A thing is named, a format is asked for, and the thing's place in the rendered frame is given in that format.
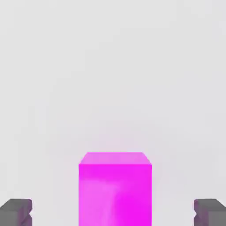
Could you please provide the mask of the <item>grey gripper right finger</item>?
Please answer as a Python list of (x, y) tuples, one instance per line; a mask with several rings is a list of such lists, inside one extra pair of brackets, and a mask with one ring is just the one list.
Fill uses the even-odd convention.
[(194, 226), (226, 226), (226, 207), (217, 199), (194, 200)]

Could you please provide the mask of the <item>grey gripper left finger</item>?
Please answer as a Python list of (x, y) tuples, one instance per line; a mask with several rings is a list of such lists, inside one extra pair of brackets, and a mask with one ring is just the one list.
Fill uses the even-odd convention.
[(9, 199), (0, 207), (0, 226), (33, 226), (31, 199)]

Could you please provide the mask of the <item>small magenta cube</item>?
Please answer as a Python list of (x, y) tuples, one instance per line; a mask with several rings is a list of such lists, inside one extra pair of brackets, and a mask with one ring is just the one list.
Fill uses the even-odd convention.
[(85, 154), (79, 226), (152, 226), (152, 164), (143, 152)]

